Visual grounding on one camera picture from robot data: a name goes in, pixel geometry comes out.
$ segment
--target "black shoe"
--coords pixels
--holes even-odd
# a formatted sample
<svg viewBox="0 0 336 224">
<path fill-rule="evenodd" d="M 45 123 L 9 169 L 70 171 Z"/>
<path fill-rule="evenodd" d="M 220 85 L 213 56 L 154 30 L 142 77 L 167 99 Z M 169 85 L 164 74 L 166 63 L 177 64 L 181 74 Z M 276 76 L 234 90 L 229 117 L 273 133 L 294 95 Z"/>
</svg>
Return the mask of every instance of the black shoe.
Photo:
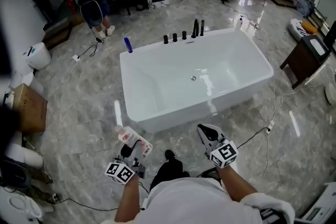
<svg viewBox="0 0 336 224">
<path fill-rule="evenodd" d="M 187 171 L 184 171 L 182 173 L 182 177 L 190 177 L 190 174 Z"/>
<path fill-rule="evenodd" d="M 176 159 L 174 152 L 172 152 L 171 150 L 166 150 L 164 156 L 166 157 L 167 161 L 169 161 L 172 158 Z"/>
</svg>

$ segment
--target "blue shorts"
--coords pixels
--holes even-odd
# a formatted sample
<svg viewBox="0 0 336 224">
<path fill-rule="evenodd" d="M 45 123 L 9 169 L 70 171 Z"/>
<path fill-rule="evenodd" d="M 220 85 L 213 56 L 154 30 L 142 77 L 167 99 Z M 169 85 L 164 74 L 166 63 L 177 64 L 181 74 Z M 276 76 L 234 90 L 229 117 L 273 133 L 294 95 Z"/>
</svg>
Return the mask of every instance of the blue shorts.
<svg viewBox="0 0 336 224">
<path fill-rule="evenodd" d="M 98 5 L 101 9 L 101 13 L 103 14 L 103 18 L 110 14 L 110 6 L 107 4 L 107 0 L 97 1 Z"/>
</svg>

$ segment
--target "orange cushion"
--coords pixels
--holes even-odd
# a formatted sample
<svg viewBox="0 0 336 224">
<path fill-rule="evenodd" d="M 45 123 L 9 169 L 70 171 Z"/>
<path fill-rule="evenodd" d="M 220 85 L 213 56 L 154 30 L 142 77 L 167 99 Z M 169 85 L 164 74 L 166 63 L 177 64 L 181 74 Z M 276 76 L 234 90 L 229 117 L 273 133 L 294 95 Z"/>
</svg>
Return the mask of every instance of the orange cushion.
<svg viewBox="0 0 336 224">
<path fill-rule="evenodd" d="M 308 20 L 302 20 L 301 26 L 304 30 L 311 34 L 317 34 L 318 30 L 314 25 L 312 25 Z"/>
</svg>

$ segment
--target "black and white marker cube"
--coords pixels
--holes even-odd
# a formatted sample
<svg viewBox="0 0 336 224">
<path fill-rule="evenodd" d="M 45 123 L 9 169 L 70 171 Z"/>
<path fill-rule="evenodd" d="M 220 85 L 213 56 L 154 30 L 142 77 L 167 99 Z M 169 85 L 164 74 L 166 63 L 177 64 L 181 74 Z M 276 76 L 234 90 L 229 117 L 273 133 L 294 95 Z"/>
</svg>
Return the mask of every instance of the black and white marker cube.
<svg viewBox="0 0 336 224">
<path fill-rule="evenodd" d="M 238 150 L 232 141 L 211 151 L 210 160 L 218 167 L 223 168 L 234 162 L 238 155 Z"/>
<path fill-rule="evenodd" d="M 109 163 L 105 174 L 114 182 L 125 185 L 135 174 L 135 172 L 125 164 Z"/>
</svg>

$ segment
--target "person's right arm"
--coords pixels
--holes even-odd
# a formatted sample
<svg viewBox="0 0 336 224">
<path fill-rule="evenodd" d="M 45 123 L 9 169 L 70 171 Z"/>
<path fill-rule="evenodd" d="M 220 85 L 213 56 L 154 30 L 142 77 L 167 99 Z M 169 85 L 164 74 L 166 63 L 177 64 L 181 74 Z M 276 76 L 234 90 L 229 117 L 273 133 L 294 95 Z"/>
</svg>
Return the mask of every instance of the person's right arm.
<svg viewBox="0 0 336 224">
<path fill-rule="evenodd" d="M 233 201 L 241 201 L 247 195 L 258 191 L 239 176 L 231 166 L 217 167 L 217 171 L 223 181 L 227 192 Z"/>
</svg>

